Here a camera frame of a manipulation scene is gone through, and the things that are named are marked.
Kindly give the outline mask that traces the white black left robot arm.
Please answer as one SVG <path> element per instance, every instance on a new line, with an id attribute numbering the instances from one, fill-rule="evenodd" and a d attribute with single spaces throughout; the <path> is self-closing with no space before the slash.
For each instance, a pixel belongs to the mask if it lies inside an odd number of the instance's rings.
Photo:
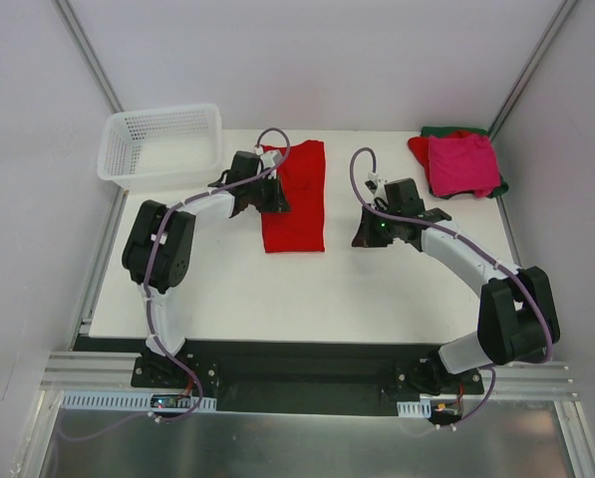
<path id="1" fill-rule="evenodd" d="M 176 288 L 190 265 L 194 235 L 252 206 L 260 213 L 288 213 L 279 166 L 287 151 L 238 151 L 207 190 L 174 205 L 141 205 L 122 254 L 147 314 L 148 335 L 138 368 L 169 387 L 183 384 L 189 364 L 182 358 L 185 331 Z"/>

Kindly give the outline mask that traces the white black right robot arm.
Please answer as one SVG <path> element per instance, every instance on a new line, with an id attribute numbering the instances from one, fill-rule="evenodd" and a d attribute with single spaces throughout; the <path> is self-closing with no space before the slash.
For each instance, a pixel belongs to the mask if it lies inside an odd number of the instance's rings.
<path id="1" fill-rule="evenodd" d="M 401 240 L 439 261 L 478 297 L 476 329 L 428 353 L 407 374 L 410 388 L 450 392 L 462 376 L 487 365 L 550 360 L 560 326 L 547 274 L 503 264 L 468 237 L 439 208 L 428 209 L 413 179 L 385 181 L 370 174 L 355 248 L 383 248 Z"/>

